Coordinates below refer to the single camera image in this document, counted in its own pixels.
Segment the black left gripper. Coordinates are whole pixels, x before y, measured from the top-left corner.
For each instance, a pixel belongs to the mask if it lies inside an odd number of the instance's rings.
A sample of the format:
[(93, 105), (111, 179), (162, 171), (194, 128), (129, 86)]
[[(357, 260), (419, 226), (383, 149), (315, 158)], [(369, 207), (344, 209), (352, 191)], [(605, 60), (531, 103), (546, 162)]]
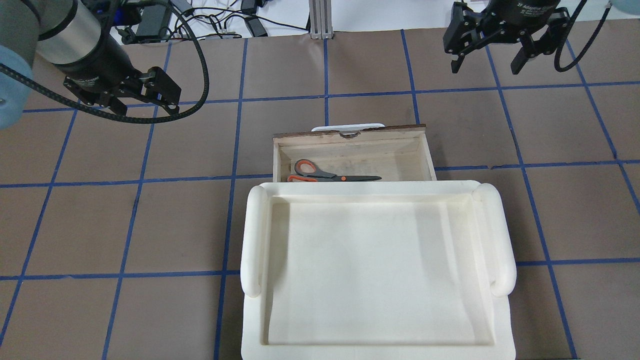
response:
[(87, 56), (64, 64), (62, 73), (62, 84), (78, 100), (109, 109), (117, 116), (126, 116), (128, 111), (121, 98), (144, 98), (165, 111), (179, 111), (182, 88), (158, 66), (144, 73), (135, 69), (111, 35), (102, 35)]

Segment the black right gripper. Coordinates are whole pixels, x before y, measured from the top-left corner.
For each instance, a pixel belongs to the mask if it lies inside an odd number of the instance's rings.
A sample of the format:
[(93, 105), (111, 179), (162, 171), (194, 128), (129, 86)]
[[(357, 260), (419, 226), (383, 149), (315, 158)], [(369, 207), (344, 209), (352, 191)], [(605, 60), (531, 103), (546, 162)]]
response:
[(477, 12), (467, 2), (453, 2), (443, 35), (443, 49), (452, 57), (451, 72), (458, 73), (466, 55), (493, 43), (521, 44), (510, 63), (513, 75), (535, 57), (553, 54), (570, 20), (569, 10), (559, 4), (558, 0), (490, 0)]

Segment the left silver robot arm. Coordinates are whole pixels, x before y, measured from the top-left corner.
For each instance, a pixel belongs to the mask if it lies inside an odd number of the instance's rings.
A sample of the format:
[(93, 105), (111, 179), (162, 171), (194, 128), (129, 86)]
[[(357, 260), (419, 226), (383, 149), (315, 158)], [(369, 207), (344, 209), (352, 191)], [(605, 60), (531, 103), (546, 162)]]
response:
[(160, 67), (138, 70), (112, 37), (113, 27), (142, 21), (142, 4), (125, 0), (3, 0), (1, 2), (1, 128), (22, 116), (41, 57), (64, 75), (81, 104), (125, 117), (125, 99), (179, 112), (181, 87)]

